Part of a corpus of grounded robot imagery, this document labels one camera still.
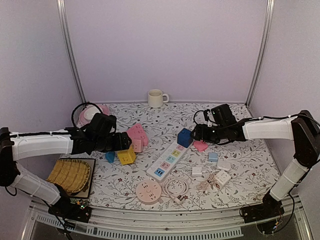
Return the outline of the white charger plug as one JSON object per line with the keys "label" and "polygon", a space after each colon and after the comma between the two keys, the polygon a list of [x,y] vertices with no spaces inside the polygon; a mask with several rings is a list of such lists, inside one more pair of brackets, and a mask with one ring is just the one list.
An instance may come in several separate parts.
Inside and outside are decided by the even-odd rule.
{"label": "white charger plug", "polygon": [[201,177],[203,175],[202,167],[192,167],[191,175],[193,177]]}

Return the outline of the light blue charger plug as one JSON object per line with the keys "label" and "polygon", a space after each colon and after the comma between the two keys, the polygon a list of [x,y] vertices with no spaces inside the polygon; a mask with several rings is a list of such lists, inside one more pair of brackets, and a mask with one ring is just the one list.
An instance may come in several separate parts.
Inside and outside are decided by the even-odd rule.
{"label": "light blue charger plug", "polygon": [[218,154],[216,152],[209,152],[208,153],[208,161],[211,163],[217,163],[218,162]]}

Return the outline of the white square adapter plug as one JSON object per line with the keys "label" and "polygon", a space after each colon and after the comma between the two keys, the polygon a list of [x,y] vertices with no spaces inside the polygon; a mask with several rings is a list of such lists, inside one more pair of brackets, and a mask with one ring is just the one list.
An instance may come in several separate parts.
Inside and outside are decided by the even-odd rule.
{"label": "white square adapter plug", "polygon": [[218,160],[217,161],[217,164],[216,164],[216,167],[219,169],[219,170],[223,170],[223,171],[230,171],[231,170],[231,163],[229,161],[226,161],[226,160]]}

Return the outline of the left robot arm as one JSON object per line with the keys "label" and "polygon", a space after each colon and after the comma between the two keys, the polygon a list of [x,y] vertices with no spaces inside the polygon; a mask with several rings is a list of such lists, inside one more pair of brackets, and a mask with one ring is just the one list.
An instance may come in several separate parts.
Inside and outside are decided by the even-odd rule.
{"label": "left robot arm", "polygon": [[58,131],[18,133],[0,129],[0,185],[21,190],[54,206],[63,216],[74,213],[74,205],[61,186],[49,183],[26,170],[19,160],[58,154],[77,155],[92,152],[128,150],[132,140],[126,132],[117,132],[117,118],[96,113],[82,127]]}

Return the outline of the dark blue cube socket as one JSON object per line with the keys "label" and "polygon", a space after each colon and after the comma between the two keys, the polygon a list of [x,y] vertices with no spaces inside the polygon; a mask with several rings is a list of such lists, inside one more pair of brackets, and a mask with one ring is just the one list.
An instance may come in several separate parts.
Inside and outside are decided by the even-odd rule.
{"label": "dark blue cube socket", "polygon": [[177,143],[184,148],[188,148],[193,143],[191,131],[183,128],[177,135]]}

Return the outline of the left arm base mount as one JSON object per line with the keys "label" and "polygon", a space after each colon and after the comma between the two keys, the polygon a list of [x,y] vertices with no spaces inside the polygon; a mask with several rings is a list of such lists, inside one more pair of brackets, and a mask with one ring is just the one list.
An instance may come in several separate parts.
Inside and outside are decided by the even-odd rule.
{"label": "left arm base mount", "polygon": [[48,213],[64,220],[88,223],[92,215],[92,208],[84,203],[72,203],[68,197],[61,197],[55,204],[49,205]]}

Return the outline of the pink triangular power strip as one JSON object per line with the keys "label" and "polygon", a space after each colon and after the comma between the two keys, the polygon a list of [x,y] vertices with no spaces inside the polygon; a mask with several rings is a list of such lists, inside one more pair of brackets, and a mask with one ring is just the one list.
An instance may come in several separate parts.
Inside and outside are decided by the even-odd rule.
{"label": "pink triangular power strip", "polygon": [[140,123],[133,125],[126,132],[131,139],[140,139],[142,140],[143,146],[148,145],[148,136]]}

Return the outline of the white long power strip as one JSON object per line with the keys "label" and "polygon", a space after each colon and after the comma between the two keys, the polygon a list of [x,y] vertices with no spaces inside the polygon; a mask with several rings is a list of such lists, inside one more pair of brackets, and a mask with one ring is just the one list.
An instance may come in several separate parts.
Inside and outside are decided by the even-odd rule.
{"label": "white long power strip", "polygon": [[162,183],[176,164],[188,151],[189,147],[184,147],[176,142],[172,143],[160,157],[147,169],[146,174],[155,181]]}

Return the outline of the white delixi socket adapter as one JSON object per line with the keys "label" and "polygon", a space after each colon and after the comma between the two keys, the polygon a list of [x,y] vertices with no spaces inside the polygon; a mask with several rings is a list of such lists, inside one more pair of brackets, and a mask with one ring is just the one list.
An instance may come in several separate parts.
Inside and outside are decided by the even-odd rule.
{"label": "white delixi socket adapter", "polygon": [[231,176],[225,172],[224,170],[220,170],[215,176],[214,176],[214,185],[218,189],[222,189],[231,179]]}

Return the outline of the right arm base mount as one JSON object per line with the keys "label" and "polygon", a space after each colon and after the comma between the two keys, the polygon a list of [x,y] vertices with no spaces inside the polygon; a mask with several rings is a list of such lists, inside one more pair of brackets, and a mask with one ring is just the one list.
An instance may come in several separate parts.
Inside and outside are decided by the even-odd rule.
{"label": "right arm base mount", "polygon": [[274,203],[260,203],[255,205],[244,205],[240,208],[239,214],[245,223],[267,220],[279,217],[285,213],[282,201]]}

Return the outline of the pink cube socket front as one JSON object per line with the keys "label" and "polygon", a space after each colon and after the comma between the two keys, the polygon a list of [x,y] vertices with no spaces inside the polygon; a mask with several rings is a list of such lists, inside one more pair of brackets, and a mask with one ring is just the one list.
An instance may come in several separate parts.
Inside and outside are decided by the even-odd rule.
{"label": "pink cube socket front", "polygon": [[141,153],[144,145],[141,139],[132,139],[131,147],[135,153]]}

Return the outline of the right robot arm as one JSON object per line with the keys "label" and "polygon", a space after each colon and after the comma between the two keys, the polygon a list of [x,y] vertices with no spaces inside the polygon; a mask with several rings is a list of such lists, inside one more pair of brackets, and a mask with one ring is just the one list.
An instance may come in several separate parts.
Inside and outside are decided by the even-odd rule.
{"label": "right robot arm", "polygon": [[308,110],[286,116],[249,117],[237,120],[228,104],[203,112],[206,123],[196,123],[190,136],[196,141],[215,145],[264,140],[267,145],[279,143],[291,147],[279,179],[262,199],[258,213],[269,218],[278,210],[281,200],[302,183],[320,161],[320,124]]}

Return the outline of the cyan cube socket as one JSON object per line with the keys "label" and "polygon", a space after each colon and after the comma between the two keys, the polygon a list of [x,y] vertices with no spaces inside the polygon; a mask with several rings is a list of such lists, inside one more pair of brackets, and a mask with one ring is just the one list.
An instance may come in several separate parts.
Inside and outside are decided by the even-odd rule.
{"label": "cyan cube socket", "polygon": [[105,159],[107,160],[108,163],[114,163],[116,158],[116,153],[114,151],[109,151],[105,154]]}

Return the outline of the yellow cube socket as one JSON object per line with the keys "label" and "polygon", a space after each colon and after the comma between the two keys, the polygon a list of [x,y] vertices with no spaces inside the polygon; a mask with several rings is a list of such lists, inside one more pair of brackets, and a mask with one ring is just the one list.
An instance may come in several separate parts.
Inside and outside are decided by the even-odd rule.
{"label": "yellow cube socket", "polygon": [[123,166],[133,164],[136,160],[136,154],[132,148],[129,148],[127,150],[120,150],[116,154]]}

